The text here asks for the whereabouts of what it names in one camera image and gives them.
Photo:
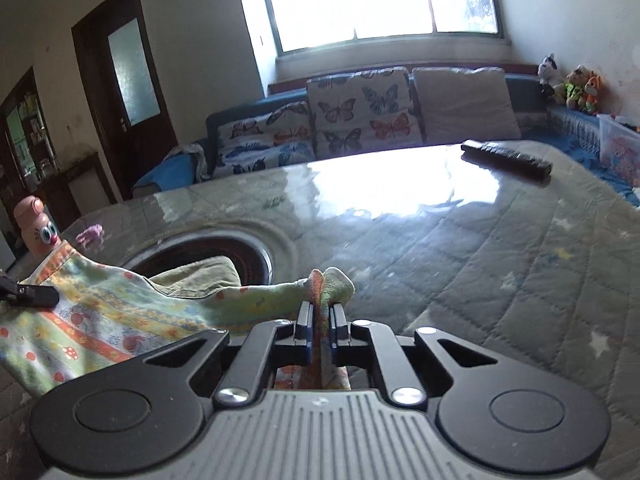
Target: pink toy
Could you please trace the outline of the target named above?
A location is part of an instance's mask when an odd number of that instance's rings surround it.
[[[22,230],[22,240],[38,262],[61,243],[58,229],[44,213],[44,204],[39,198],[28,196],[20,200],[14,217]]]
[[[104,242],[103,229],[100,224],[94,224],[82,231],[77,237],[76,242],[82,245],[83,249],[91,247],[94,244],[98,244],[98,248],[102,248]]]

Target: yellow star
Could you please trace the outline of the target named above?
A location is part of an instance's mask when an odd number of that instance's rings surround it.
[[[556,248],[556,254],[558,255],[559,258],[562,258],[563,260],[571,259],[571,253],[569,253],[564,247]]]

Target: triangular cutout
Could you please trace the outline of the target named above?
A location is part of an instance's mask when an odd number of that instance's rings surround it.
[[[181,368],[189,362],[189,359],[196,355],[196,352],[202,348],[204,343],[206,343],[204,339],[189,341],[187,344],[176,349],[153,356],[146,360],[145,363],[153,366],[162,366],[164,368]]]
[[[449,339],[438,339],[438,343],[447,353],[463,368],[473,368],[476,366],[495,365],[498,361],[484,354],[454,343]]]

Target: pink cartoon bottle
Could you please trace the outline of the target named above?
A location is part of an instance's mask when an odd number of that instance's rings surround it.
[[[14,217],[22,230],[22,240],[36,261],[44,260],[61,243],[58,229],[44,212],[39,198],[28,196],[20,200]]]

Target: small purple toy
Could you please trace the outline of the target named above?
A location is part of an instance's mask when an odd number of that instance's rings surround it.
[[[104,230],[102,226],[100,224],[89,226],[76,237],[76,242],[82,245],[82,248],[85,250],[96,243],[98,244],[98,249],[101,249],[104,243]]]

